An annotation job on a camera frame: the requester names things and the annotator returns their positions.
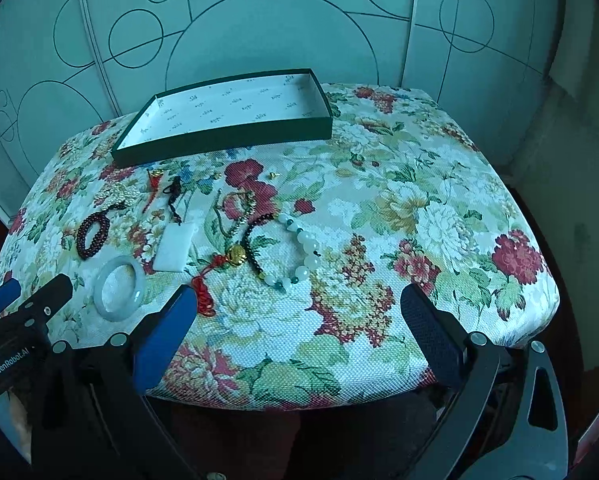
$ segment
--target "red tassel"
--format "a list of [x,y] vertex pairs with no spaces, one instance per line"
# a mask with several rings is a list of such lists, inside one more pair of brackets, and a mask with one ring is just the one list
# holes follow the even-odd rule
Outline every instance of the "red tassel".
[[215,267],[220,267],[227,263],[227,261],[228,258],[223,254],[215,254],[211,263],[206,266],[198,276],[195,276],[190,280],[190,286],[192,287],[192,290],[195,291],[195,294],[197,294],[198,314],[206,317],[213,317],[217,314],[214,309],[215,301],[213,301],[213,298],[208,291],[208,286],[204,283],[204,276],[215,269]]
[[146,205],[141,210],[142,213],[145,213],[146,211],[148,211],[148,208],[150,207],[151,203],[153,203],[154,197],[157,196],[157,192],[159,191],[159,181],[164,176],[163,171],[158,170],[158,171],[155,171],[154,173],[150,173],[150,171],[148,171],[148,170],[146,170],[146,171],[148,172],[148,181],[150,182],[150,189],[152,191],[151,191],[150,197],[148,198],[148,202],[146,202]]

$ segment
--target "gold charm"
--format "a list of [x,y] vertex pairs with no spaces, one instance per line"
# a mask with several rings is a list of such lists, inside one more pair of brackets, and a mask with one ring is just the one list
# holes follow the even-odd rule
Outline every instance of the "gold charm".
[[240,244],[235,244],[226,253],[226,258],[232,266],[240,266],[246,261],[246,250]]

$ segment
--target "jade bangle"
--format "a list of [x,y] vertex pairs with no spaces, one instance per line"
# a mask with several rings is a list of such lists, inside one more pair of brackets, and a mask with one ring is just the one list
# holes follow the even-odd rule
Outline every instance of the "jade bangle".
[[[119,267],[131,266],[135,271],[135,286],[132,294],[126,301],[126,303],[115,310],[108,310],[103,304],[102,290],[103,284],[106,282],[108,277]],[[144,290],[146,288],[146,276],[144,275],[144,269],[139,265],[135,258],[131,256],[116,256],[109,261],[97,275],[95,280],[94,289],[92,292],[92,298],[95,302],[95,308],[103,319],[108,321],[123,321],[130,317],[135,310],[138,309],[141,304],[141,300],[144,297]]]

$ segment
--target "blue gripper pad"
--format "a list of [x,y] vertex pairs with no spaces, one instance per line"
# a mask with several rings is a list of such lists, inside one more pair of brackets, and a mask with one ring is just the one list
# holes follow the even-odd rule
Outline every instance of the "blue gripper pad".
[[0,312],[15,301],[22,294],[19,282],[11,278],[0,286]]
[[146,390],[159,384],[167,366],[180,347],[182,340],[197,316],[197,296],[187,285],[181,285],[164,306],[152,332],[135,351],[133,383],[135,391],[144,395]]

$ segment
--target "floral tablecloth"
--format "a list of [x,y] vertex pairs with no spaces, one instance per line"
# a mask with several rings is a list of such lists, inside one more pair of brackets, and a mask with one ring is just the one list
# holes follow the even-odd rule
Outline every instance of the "floral tablecloth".
[[[110,149],[133,114],[84,131],[60,147],[10,228],[0,283],[13,276],[27,298],[56,274],[73,282],[71,300],[49,336],[76,346],[131,332],[181,283],[190,282],[226,241],[212,203],[217,192],[250,190],[253,216],[283,211],[321,243],[322,265],[285,294],[244,264],[206,276],[217,315],[198,316],[151,394],[202,406],[295,410],[353,404],[435,380],[404,322],[399,296],[418,283],[437,308],[470,332],[513,346],[542,330],[559,304],[555,282],[519,208],[484,156],[424,92],[325,84],[333,138],[241,148],[119,169]],[[167,196],[146,212],[146,170],[162,187],[182,179],[195,224],[186,272],[155,272],[160,237],[172,221]],[[95,195],[121,182],[142,192],[109,212],[102,251],[76,254],[79,224]],[[227,201],[226,225],[238,215]],[[261,226],[265,270],[298,265],[292,234]],[[99,316],[92,287],[102,265],[131,254],[146,274],[144,304],[123,322]],[[8,308],[12,312],[21,301]]]

